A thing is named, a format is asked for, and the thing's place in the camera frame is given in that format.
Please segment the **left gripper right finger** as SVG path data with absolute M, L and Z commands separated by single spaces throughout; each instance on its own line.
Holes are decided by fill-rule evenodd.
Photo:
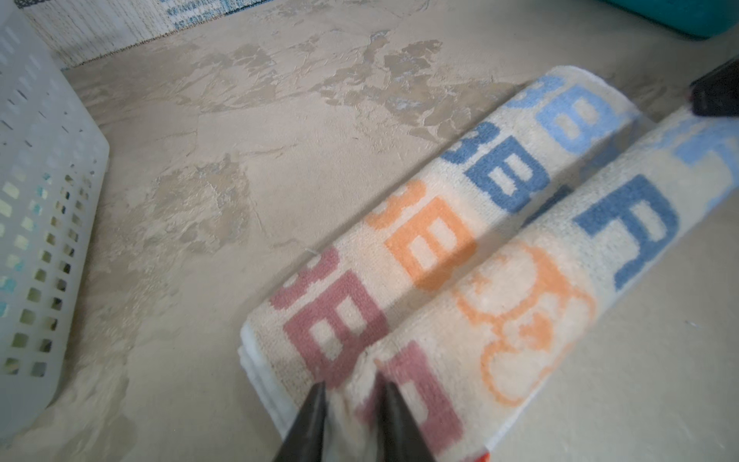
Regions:
M 391 381 L 382 383 L 376 414 L 379 428 L 378 444 L 382 461 L 435 461 L 396 383 Z

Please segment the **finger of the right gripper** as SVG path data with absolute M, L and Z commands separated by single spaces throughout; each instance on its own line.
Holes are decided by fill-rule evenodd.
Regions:
M 698 117 L 737 117 L 738 58 L 719 65 L 690 85 L 692 113 Z

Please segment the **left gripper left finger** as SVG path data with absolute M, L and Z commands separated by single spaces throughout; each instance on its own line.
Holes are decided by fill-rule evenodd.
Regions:
M 321 462 L 326 416 L 326 383 L 315 383 L 273 462 Z

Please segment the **pastel blue letter towel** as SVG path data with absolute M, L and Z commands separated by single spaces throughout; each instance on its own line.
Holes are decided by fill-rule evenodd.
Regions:
M 488 456 L 598 318 L 738 185 L 738 119 L 653 123 L 555 67 L 353 225 L 242 327 L 281 436 L 310 389 L 324 453 L 371 461 L 398 386 L 439 461 Z

